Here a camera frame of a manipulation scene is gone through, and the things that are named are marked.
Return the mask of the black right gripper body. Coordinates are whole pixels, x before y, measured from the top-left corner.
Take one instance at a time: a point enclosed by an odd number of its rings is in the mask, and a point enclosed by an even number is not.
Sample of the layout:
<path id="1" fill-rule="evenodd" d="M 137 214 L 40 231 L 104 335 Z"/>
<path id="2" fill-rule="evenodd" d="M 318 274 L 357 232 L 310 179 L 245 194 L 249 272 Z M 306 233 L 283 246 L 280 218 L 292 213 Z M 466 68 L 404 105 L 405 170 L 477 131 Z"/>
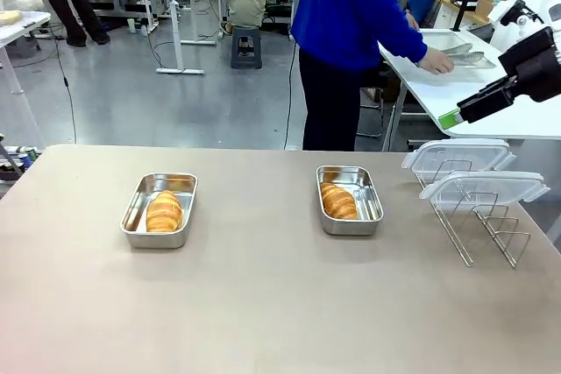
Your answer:
<path id="1" fill-rule="evenodd" d="M 499 57 L 508 76 L 501 89 L 508 103 L 520 95 L 527 95 L 534 102 L 545 102 L 559 95 L 559 54 L 549 26 L 509 47 Z"/>

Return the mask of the person's right hand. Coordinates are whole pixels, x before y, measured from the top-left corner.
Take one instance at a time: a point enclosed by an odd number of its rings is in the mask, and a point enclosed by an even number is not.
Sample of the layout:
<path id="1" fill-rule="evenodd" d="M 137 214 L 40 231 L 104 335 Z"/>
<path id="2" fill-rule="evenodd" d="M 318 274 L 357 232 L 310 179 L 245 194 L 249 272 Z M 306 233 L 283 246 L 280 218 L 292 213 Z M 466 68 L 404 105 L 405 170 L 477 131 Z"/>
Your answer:
<path id="1" fill-rule="evenodd" d="M 431 74 L 448 74 L 453 71 L 454 65 L 446 53 L 429 47 L 423 58 L 416 65 Z"/>

